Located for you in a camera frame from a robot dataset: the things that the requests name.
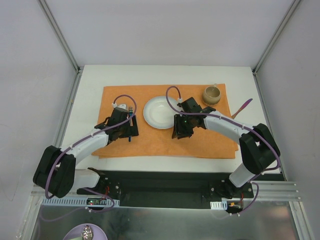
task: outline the white table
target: white table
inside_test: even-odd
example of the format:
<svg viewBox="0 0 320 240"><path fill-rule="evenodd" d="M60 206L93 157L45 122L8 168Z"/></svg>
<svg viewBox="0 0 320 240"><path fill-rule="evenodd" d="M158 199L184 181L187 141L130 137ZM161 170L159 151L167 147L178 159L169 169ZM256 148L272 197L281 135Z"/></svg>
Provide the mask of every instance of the white table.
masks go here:
<svg viewBox="0 0 320 240"><path fill-rule="evenodd" d="M230 66L148 66L86 65L72 107L63 145L69 145L90 133L97 124L105 86L225 84L231 114L248 99L253 101L238 114L238 121L250 124L266 119L250 67ZM235 159L206 159L176 156L134 156L99 159L88 156L77 169L93 167L111 171L165 171L230 173L242 163L240 150ZM268 173L279 173L279 170Z"/></svg>

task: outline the small bowl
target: small bowl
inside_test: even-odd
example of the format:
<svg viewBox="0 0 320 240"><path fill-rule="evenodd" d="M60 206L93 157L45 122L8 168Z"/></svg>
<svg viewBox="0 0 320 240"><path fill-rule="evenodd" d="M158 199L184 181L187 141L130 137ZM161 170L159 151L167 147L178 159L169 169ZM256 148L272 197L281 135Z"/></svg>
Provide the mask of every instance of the small bowl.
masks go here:
<svg viewBox="0 0 320 240"><path fill-rule="evenodd" d="M81 236L81 233L86 225L89 225L93 231L93 240L108 240L105 232L97 225L84 223L72 228L63 238L63 240L75 239Z"/></svg>
<svg viewBox="0 0 320 240"><path fill-rule="evenodd" d="M217 84L208 86L202 93L202 101L208 106L217 104L221 99L221 92Z"/></svg>

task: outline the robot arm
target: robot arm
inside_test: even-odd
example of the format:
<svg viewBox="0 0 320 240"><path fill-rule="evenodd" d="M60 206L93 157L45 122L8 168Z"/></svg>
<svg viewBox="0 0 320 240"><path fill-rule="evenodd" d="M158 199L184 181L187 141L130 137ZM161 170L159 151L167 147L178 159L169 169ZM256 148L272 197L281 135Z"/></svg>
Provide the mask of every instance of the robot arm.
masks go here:
<svg viewBox="0 0 320 240"><path fill-rule="evenodd" d="M49 146L45 149L40 163L33 177L33 182L42 188L46 188L50 171L56 160L62 155L54 166L55 169L50 177L48 191L58 198L64 197L71 189L84 187L93 188L104 184L101 173L93 168L75 171L76 165L95 150L109 145L118 138L131 138L138 136L136 116L117 127L112 127L127 120L130 115L125 108L116 107L110 117L104 122L96 125L94 129L84 138L74 144L57 148Z"/></svg>
<svg viewBox="0 0 320 240"><path fill-rule="evenodd" d="M270 147L280 156L280 151L268 127L262 123L253 126L236 121L216 111L212 107L201 108L193 97L179 103L185 114L174 116L172 138L191 137L193 128L203 128L218 132L240 145L242 164L215 189L221 197L231 199L239 194L242 187L256 175L260 175L275 160Z"/></svg>

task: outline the aluminum frame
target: aluminum frame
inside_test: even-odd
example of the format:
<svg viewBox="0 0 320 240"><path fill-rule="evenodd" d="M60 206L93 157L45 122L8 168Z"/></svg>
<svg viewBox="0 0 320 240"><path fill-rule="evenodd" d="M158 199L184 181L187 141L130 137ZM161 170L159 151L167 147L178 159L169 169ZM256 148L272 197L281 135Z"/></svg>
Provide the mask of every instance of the aluminum frame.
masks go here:
<svg viewBox="0 0 320 240"><path fill-rule="evenodd" d="M46 0L37 0L41 9L43 10L43 13L45 17L47 18L49 24L51 25L54 33L57 36L57 39L59 40L61 47L63 48L64 52L66 53L71 65L73 66L76 77L74 79L67 104L65 106L65 111L63 114L63 117L61 119L61 122L59 124L59 129L57 131L57 135L54 141L55 146L59 146L62 143L68 120L71 114L73 101L75 99L79 82L81 80L82 71L79 65L77 64L77 61L70 49L70 47L67 44L66 39L64 38L57 21L55 20ZM287 13L283 17L281 23L279 24L278 28L276 29L275 33L273 34L272 38L270 39L269 43L267 44L265 50L263 51L258 63L256 64L256 67L253 70L253 76L255 77L255 82L257 86L257 90L260 96L261 105L265 112L265 118L267 120L267 123L271 129L269 119L268 119L268 112L265 106L263 95L261 94L260 87L259 87L259 80L257 77L257 72L263 65L266 57L272 50L273 46L277 42L278 38L282 34L283 30L285 29L287 23L293 16L293 14L296 12L298 6L302 0L293 0L290 8L288 9ZM306 218L306 213L303 207L302 199L300 197L299 190L297 188L297 184L294 182L289 181L280 181L280 182L271 182L271 181L256 181L260 186L258 201L285 201L289 202L293 220L298 232L298 236L301 240L308 240L308 239L315 239L313 236L310 224L308 222L308 219ZM23 223L21 225L21 231L20 235L17 236L17 239L20 240L28 240L31 238L33 226L36 223L37 215L40 209L41 202L43 200L44 190L40 187L35 186L33 188L33 191L31 192L31 196L28 203L28 209L27 212L24 215ZM76 197L75 192L70 192L68 197Z"/></svg>

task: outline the black base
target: black base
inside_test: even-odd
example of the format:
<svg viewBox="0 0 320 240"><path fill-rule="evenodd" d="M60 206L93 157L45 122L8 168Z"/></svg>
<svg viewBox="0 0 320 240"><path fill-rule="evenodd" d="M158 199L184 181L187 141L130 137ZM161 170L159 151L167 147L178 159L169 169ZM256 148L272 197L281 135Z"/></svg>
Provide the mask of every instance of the black base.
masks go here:
<svg viewBox="0 0 320 240"><path fill-rule="evenodd" d="M230 173L101 171L108 178L109 196L122 207L210 209L220 202L215 186ZM282 174L265 174L257 181L284 181ZM253 198L250 183L243 187L245 198ZM78 194L86 194L79 189Z"/></svg>

